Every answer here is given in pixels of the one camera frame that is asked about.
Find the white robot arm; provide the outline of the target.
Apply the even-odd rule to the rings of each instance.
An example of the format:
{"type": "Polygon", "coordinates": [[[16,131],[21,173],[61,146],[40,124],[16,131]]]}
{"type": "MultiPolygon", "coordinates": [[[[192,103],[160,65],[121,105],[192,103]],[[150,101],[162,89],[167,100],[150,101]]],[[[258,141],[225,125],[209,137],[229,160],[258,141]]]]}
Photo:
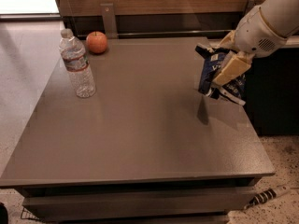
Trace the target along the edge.
{"type": "Polygon", "coordinates": [[[250,69],[254,58],[267,57],[299,30],[299,0],[265,0],[254,7],[218,45],[229,53],[212,83],[222,86],[250,69]]]}

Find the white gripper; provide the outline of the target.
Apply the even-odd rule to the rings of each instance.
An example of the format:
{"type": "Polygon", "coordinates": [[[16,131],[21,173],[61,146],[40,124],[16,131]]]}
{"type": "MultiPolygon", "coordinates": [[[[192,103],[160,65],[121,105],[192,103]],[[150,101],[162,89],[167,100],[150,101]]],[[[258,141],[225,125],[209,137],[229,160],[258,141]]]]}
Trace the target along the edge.
{"type": "Polygon", "coordinates": [[[230,31],[217,45],[218,48],[240,51],[238,53],[230,51],[225,56],[212,83],[217,86],[229,83],[251,68],[254,55],[257,58],[268,57],[286,42],[285,37],[270,28],[261,7],[254,7],[241,19],[236,29],[230,31]]]}

